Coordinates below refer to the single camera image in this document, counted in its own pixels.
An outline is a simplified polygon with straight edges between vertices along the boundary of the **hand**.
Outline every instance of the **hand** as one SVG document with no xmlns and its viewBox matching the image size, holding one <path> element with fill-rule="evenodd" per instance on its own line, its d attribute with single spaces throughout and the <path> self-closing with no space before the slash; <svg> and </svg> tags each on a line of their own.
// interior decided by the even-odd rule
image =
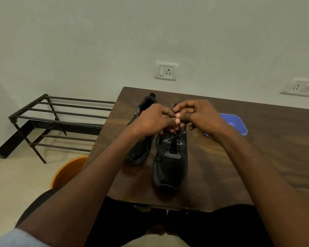
<svg viewBox="0 0 309 247">
<path fill-rule="evenodd" d="M 209 136 L 215 136 L 216 133 L 230 128 L 208 100 L 186 100 L 177 104 L 173 111 L 180 111 L 176 114 L 176 117 L 181 119 L 180 127 L 192 123 L 189 126 L 190 131 L 199 128 Z"/>
<path fill-rule="evenodd" d="M 177 131 L 180 122 L 180 119 L 177 119 L 175 113 L 168 107 L 152 104 L 130 126 L 139 132 L 141 137 L 147 137 L 157 132 L 162 134 L 164 128 L 171 132 Z"/>
</svg>

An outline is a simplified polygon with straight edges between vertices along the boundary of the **forearm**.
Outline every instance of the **forearm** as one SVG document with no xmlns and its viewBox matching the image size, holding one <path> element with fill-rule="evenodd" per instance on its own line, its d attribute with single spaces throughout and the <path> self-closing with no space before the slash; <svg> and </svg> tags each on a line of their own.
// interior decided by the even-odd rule
<svg viewBox="0 0 309 247">
<path fill-rule="evenodd" d="M 19 228 L 51 246 L 83 246 L 124 158 L 140 137 L 128 126 Z"/>
<path fill-rule="evenodd" d="M 309 202 L 237 131 L 217 141 L 241 176 L 275 246 L 309 246 Z"/>
</svg>

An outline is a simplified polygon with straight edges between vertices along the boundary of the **black metal shoe rack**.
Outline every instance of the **black metal shoe rack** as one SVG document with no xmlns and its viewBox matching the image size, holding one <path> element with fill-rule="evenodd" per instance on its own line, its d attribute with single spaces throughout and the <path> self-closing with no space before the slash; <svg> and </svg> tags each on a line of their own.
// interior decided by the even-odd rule
<svg viewBox="0 0 309 247">
<path fill-rule="evenodd" d="M 88 124 L 88 123 L 76 123 L 76 122 L 68 122 L 68 121 L 60 121 L 57 114 L 66 114 L 66 115 L 75 115 L 75 116 L 84 116 L 84 117 L 92 117 L 92 118 L 99 118 L 99 119 L 107 119 L 105 116 L 98 116 L 98 115 L 90 115 L 90 114 L 77 114 L 77 113 L 68 113 L 68 112 L 60 112 L 55 111 L 54 106 L 62 106 L 62 107 L 75 107 L 75 108 L 85 108 L 85 109 L 95 109 L 95 110 L 104 110 L 104 111 L 111 111 L 111 108 L 102 108 L 102 107 L 89 107 L 89 106 L 78 106 L 78 105 L 70 105 L 70 104 L 62 104 L 62 103 L 52 103 L 50 99 L 60 99 L 60 100 L 74 100 L 74 101 L 84 101 L 84 102 L 95 102 L 95 103 L 106 103 L 106 104 L 115 104 L 115 102 L 112 101 L 101 101 L 101 100 L 86 100 L 86 99 L 73 99 L 73 98 L 64 98 L 64 97 L 54 97 L 49 96 L 47 94 L 44 94 L 40 96 L 38 99 L 35 99 L 27 106 L 23 107 L 22 109 L 18 110 L 11 116 L 9 116 L 9 120 L 11 123 L 16 127 L 17 131 L 22 135 L 22 137 L 25 139 L 25 141 L 29 144 L 29 146 L 35 151 L 35 153 L 39 156 L 39 158 L 42 160 L 44 164 L 46 164 L 46 161 L 44 158 L 40 155 L 40 153 L 37 151 L 36 146 L 48 146 L 53 148 L 60 148 L 60 149 L 69 149 L 69 150 L 77 150 L 77 151 L 86 151 L 90 152 L 88 149 L 80 149 L 80 148 L 73 148 L 73 147 L 66 147 L 66 146 L 59 146 L 59 145 L 48 145 L 48 144 L 41 144 L 40 141 L 45 138 L 58 138 L 58 139 L 69 139 L 69 140 L 81 140 L 81 141 L 92 141 L 95 142 L 96 140 L 91 139 L 82 139 L 82 138 L 72 138 L 72 137 L 64 137 L 64 136 L 50 136 L 47 135 L 55 125 L 59 125 L 63 131 L 63 133 L 66 136 L 66 131 L 64 129 L 64 125 L 77 125 L 82 127 L 88 127 L 88 128 L 94 128 L 99 129 L 102 128 L 102 124 Z M 33 108 L 37 104 L 44 104 L 49 105 L 51 110 L 44 110 L 44 109 L 36 109 Z M 42 118 L 36 118 L 36 117 L 29 117 L 29 116 L 23 116 L 23 114 L 27 111 L 38 111 L 38 112 L 45 112 L 45 113 L 53 113 L 55 116 L 55 120 L 48 120 L 48 119 L 42 119 Z M 17 125 L 17 119 L 27 119 L 27 120 L 36 120 L 36 121 L 43 121 L 43 122 L 51 122 L 48 129 L 46 129 L 35 141 L 31 142 L 27 138 L 26 135 L 23 134 L 20 127 Z"/>
</svg>

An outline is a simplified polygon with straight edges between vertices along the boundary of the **table surface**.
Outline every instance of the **table surface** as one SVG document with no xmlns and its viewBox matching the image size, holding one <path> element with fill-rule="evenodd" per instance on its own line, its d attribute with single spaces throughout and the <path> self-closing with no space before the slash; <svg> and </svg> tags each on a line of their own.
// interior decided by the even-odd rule
<svg viewBox="0 0 309 247">
<path fill-rule="evenodd" d="M 151 92 L 157 102 L 172 108 L 186 99 L 208 99 L 219 113 L 239 116 L 245 136 L 302 195 L 309 199 L 309 109 L 185 95 L 124 87 L 86 163 L 95 159 L 132 119 L 138 104 Z M 151 152 L 156 153 L 153 137 Z M 123 164 L 108 196 L 153 207 L 212 211 L 250 196 L 223 148 L 196 129 L 187 132 L 188 174 L 175 193 L 158 191 L 152 180 L 153 159 L 141 165 Z"/>
</svg>

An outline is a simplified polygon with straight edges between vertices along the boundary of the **sneaker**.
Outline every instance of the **sneaker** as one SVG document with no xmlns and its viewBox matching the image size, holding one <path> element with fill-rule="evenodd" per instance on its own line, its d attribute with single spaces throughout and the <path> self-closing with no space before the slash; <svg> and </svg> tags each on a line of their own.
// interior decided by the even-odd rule
<svg viewBox="0 0 309 247">
<path fill-rule="evenodd" d="M 152 104 L 157 103 L 156 95 L 151 93 L 149 96 L 146 96 L 141 104 L 137 106 L 136 112 L 132 120 L 128 123 L 131 124 L 136 120 L 143 111 L 149 108 Z M 141 164 L 149 155 L 151 149 L 152 136 L 146 137 L 144 140 L 139 141 L 136 145 L 130 150 L 126 157 L 126 162 L 130 165 L 136 166 Z"/>
<path fill-rule="evenodd" d="M 157 155 L 153 162 L 153 180 L 160 188 L 178 189 L 188 172 L 186 127 L 176 134 L 164 130 L 157 138 Z"/>
</svg>

